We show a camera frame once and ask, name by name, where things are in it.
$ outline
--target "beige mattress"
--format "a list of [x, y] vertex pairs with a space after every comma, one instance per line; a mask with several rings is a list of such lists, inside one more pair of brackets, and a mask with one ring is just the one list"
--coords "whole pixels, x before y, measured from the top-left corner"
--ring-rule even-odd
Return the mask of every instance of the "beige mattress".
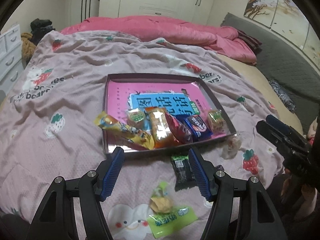
[[247, 65], [240, 61], [233, 60], [226, 56], [218, 54], [218, 57], [223, 61], [231, 65], [235, 70], [240, 74], [244, 75], [252, 85], [259, 90], [262, 95], [272, 103], [278, 111], [280, 121], [285, 124], [292, 126], [297, 130], [301, 135], [303, 135], [302, 126], [299, 118], [291, 113], [282, 103], [277, 94], [273, 91], [272, 87], [269, 85], [268, 80], [265, 76], [254, 66]]

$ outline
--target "oreo package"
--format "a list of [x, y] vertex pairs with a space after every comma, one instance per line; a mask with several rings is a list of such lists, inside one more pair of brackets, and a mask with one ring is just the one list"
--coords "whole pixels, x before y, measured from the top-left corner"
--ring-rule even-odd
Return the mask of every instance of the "oreo package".
[[209, 130], [202, 118], [197, 114], [185, 118], [184, 123], [192, 132], [194, 142], [206, 140], [212, 135], [212, 132]]
[[171, 156], [171, 163], [177, 177], [175, 191], [197, 186], [195, 176], [189, 165], [188, 155]]

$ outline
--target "red snack package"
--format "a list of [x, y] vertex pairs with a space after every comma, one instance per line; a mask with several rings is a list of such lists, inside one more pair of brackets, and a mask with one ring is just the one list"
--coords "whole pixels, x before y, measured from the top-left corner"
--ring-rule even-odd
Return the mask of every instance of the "red snack package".
[[180, 143], [192, 143], [192, 133], [183, 123], [168, 113], [165, 113], [165, 118], [170, 131]]

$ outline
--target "black snack package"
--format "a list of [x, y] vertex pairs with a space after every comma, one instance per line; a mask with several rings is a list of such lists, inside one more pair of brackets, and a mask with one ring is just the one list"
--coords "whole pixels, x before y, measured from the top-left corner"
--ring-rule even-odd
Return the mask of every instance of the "black snack package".
[[[188, 155], [171, 156], [171, 163], [176, 174], [177, 181], [174, 187], [175, 191], [188, 189], [197, 186], [197, 182], [189, 164]], [[224, 171], [221, 164], [215, 167], [219, 171]]]

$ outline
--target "snack package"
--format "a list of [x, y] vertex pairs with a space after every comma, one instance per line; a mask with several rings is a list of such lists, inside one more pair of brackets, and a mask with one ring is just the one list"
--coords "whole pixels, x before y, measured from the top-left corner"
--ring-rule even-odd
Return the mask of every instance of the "snack package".
[[130, 125], [119, 122], [103, 111], [94, 120], [94, 123], [101, 129], [112, 132], [114, 135], [121, 136], [131, 143], [143, 146], [146, 149], [152, 150], [155, 146], [153, 137], [147, 132], [136, 129]]
[[155, 148], [163, 148], [179, 145], [179, 141], [171, 132], [167, 119], [165, 117], [165, 108], [146, 108], [149, 115]]
[[184, 123], [192, 132], [192, 138], [194, 142], [206, 140], [212, 135], [212, 132], [197, 114], [185, 118]]
[[126, 114], [128, 125], [144, 131], [151, 129], [143, 108], [127, 110]]
[[170, 213], [150, 215], [147, 222], [158, 239], [179, 231], [198, 220], [193, 209], [189, 206], [174, 207]]
[[165, 181], [159, 183], [150, 198], [150, 208], [155, 213], [170, 213], [173, 207], [173, 200], [169, 194], [169, 184]]
[[225, 160], [232, 159], [236, 156], [242, 144], [240, 133], [230, 136], [226, 140], [226, 145], [222, 149], [221, 157]]
[[214, 109], [208, 112], [208, 123], [213, 134], [219, 134], [225, 132], [226, 121], [221, 115], [221, 110]]
[[165, 113], [165, 117], [170, 131], [180, 143], [192, 143], [192, 133], [183, 123], [168, 113]]
[[175, 191], [197, 186], [195, 176], [191, 171], [188, 155], [171, 156], [171, 163], [177, 177]]

